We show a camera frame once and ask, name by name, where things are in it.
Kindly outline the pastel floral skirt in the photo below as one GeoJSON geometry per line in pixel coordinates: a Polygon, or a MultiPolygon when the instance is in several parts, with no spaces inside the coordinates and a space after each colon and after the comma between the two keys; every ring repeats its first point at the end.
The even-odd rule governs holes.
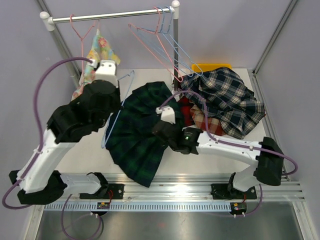
{"type": "MultiPolygon", "coordinates": [[[[86,56],[88,59],[96,60],[98,64],[102,60],[112,60],[115,61],[117,65],[121,63],[120,58],[115,54],[111,48],[109,42],[101,35],[99,29],[96,30],[96,34],[92,40],[91,49],[86,56]]],[[[86,85],[91,84],[96,77],[96,70],[94,67],[90,66],[87,62],[79,80],[79,87],[73,92],[71,100],[73,101],[83,92],[86,85]]]]}

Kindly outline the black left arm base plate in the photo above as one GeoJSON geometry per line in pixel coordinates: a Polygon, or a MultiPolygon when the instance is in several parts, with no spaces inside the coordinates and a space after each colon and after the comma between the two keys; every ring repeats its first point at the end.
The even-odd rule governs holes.
{"type": "Polygon", "coordinates": [[[124,184],[107,183],[101,186],[95,193],[80,193],[82,200],[122,200],[124,195],[124,184]]]}

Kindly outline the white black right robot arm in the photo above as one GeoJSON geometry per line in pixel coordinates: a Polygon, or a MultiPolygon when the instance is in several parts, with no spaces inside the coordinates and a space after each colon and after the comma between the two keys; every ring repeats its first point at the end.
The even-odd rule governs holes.
{"type": "Polygon", "coordinates": [[[262,141],[210,137],[201,129],[181,128],[163,120],[153,127],[152,134],[173,151],[184,155],[215,155],[248,165],[246,169],[232,173],[228,183],[211,185],[214,200],[254,200],[257,197],[251,192],[254,186],[281,184],[284,156],[271,137],[265,136],[262,141]]]}

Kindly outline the navy white plaid skirt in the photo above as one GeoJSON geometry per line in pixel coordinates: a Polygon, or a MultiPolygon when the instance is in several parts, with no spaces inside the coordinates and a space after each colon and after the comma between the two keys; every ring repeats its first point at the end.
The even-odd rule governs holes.
{"type": "Polygon", "coordinates": [[[184,75],[179,87],[184,97],[204,113],[206,130],[208,118],[215,118],[226,135],[242,140],[266,115],[264,103],[228,67],[206,71],[201,76],[184,75]]]}

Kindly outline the rust beige plaid skirt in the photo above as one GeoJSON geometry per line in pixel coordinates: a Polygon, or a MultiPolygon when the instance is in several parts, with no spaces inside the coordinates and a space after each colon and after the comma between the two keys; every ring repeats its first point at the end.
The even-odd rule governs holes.
{"type": "MultiPolygon", "coordinates": [[[[206,131],[206,121],[204,113],[196,106],[190,110],[191,116],[193,118],[194,124],[203,131],[206,131]]],[[[220,120],[217,118],[208,117],[208,130],[213,135],[224,136],[226,135],[225,131],[222,128],[220,120]]]]}

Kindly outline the white metal clothes rack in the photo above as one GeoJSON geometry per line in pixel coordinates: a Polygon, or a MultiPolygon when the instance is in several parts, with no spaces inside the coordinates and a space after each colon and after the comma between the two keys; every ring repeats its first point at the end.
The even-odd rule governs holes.
{"type": "Polygon", "coordinates": [[[154,9],[148,10],[136,10],[127,12],[117,12],[117,13],[106,13],[106,14],[95,14],[95,15],[84,15],[76,17],[62,17],[54,18],[51,16],[49,8],[46,6],[44,0],[37,0],[41,12],[39,14],[40,19],[43,21],[46,29],[51,32],[51,36],[55,41],[55,45],[63,58],[71,58],[72,54],[66,45],[61,33],[56,27],[60,23],[68,23],[69,20],[74,22],[81,21],[91,21],[91,20],[103,20],[103,19],[115,19],[115,18],[125,18],[125,17],[135,17],[135,16],[147,16],[156,14],[172,14],[173,20],[173,86],[174,90],[178,89],[178,67],[179,67],[179,47],[178,47],[178,36],[179,36],[179,16],[180,16],[180,2],[174,0],[169,7],[156,7],[154,9]]]}

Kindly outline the red navy plaid skirt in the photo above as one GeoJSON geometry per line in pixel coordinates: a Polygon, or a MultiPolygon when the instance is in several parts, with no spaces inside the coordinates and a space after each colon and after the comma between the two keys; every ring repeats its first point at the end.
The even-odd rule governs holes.
{"type": "Polygon", "coordinates": [[[177,103],[180,107],[181,113],[183,114],[184,126],[189,127],[194,125],[195,123],[190,112],[194,104],[191,103],[185,96],[183,96],[177,103]]]}

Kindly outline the dark green plaid skirt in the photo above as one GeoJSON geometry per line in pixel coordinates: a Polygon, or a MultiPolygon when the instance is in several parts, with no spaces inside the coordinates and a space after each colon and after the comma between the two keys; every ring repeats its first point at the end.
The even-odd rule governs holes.
{"type": "Polygon", "coordinates": [[[168,147],[152,133],[160,121],[156,108],[171,95],[163,81],[146,83],[125,99],[120,113],[110,117],[106,130],[105,148],[113,162],[128,178],[147,188],[168,147]]]}

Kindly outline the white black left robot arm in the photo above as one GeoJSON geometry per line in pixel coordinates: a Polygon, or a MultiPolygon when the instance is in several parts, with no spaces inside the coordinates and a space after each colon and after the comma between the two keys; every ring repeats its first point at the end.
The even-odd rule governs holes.
{"type": "Polygon", "coordinates": [[[121,108],[120,89],[109,81],[95,80],[69,104],[58,107],[47,122],[41,150],[31,168],[13,170],[9,178],[18,184],[22,205],[47,205],[63,195],[79,194],[81,199],[107,197],[109,183],[100,172],[60,173],[56,167],[82,137],[98,132],[110,114],[121,108]]]}

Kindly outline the aluminium rail frame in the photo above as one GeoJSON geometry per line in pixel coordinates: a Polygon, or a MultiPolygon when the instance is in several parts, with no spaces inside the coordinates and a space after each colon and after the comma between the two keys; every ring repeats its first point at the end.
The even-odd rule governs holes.
{"type": "MultiPolygon", "coordinates": [[[[117,112],[111,113],[109,118],[115,114],[119,114],[123,109],[123,105],[125,103],[125,99],[120,99],[121,108],[117,112]]],[[[168,106],[167,103],[163,103],[160,107],[168,106]]],[[[177,114],[175,113],[175,124],[177,124],[177,114]]],[[[43,136],[45,130],[40,130],[39,132],[39,146],[34,150],[34,153],[27,165],[24,168],[31,168],[35,161],[37,160],[37,155],[35,155],[36,151],[40,151],[43,148],[43,136]]],[[[206,132],[211,138],[216,137],[211,135],[208,131],[206,132]]],[[[283,161],[287,159],[287,156],[283,154],[283,161]]],[[[282,171],[281,183],[283,182],[283,177],[286,175],[285,172],[282,171]]],[[[217,181],[211,184],[226,184],[228,181],[217,181]]],[[[112,181],[108,181],[109,184],[121,184],[112,181]]],[[[211,193],[211,184],[206,188],[207,191],[211,193]]],[[[149,187],[142,186],[138,184],[142,188],[142,195],[134,195],[130,197],[130,202],[204,202],[202,197],[197,196],[197,189],[199,188],[199,182],[191,182],[190,180],[177,179],[174,177],[169,177],[168,179],[160,178],[155,182],[151,183],[149,187]]],[[[283,186],[280,191],[276,191],[276,188],[279,186],[269,186],[265,184],[258,184],[255,187],[257,199],[244,199],[244,200],[215,200],[211,195],[210,202],[227,202],[230,203],[231,211],[226,212],[228,217],[232,217],[235,219],[244,218],[252,215],[251,211],[248,211],[248,201],[258,201],[261,203],[264,199],[272,200],[272,201],[288,201],[293,202],[293,206],[295,209],[302,206],[303,196],[300,191],[297,189],[289,189],[288,186],[283,186]]],[[[124,184],[124,193],[129,189],[129,186],[124,184]]],[[[82,201],[93,201],[93,202],[118,202],[123,199],[81,199],[82,201]]],[[[92,211],[94,215],[100,218],[103,214],[106,214],[109,211],[92,211]]],[[[213,212],[215,215],[220,216],[222,212],[213,212]]]]}

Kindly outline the yellow plastic bin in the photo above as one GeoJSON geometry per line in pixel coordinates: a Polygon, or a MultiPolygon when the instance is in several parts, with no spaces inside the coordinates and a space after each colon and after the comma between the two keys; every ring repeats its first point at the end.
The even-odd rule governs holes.
{"type": "Polygon", "coordinates": [[[218,68],[226,67],[231,69],[232,66],[228,63],[196,63],[191,65],[191,70],[196,73],[209,72],[218,68]]]}

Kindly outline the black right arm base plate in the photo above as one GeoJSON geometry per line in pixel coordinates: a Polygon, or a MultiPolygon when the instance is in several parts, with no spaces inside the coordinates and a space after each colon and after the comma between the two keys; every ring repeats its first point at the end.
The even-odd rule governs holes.
{"type": "Polygon", "coordinates": [[[213,183],[210,185],[212,198],[214,200],[256,200],[257,193],[255,187],[242,192],[237,189],[228,189],[227,183],[213,183]]]}

